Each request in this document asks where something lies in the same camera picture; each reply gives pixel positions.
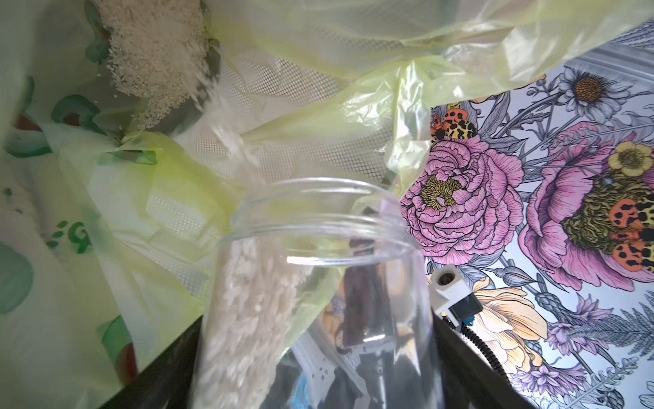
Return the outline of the clear plastic rice jar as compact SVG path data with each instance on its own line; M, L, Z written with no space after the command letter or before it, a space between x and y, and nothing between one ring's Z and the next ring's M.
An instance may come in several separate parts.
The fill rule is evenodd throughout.
M285 407L290 354L314 408L440 408L433 313L400 201L369 182L254 187L217 252L189 405Z

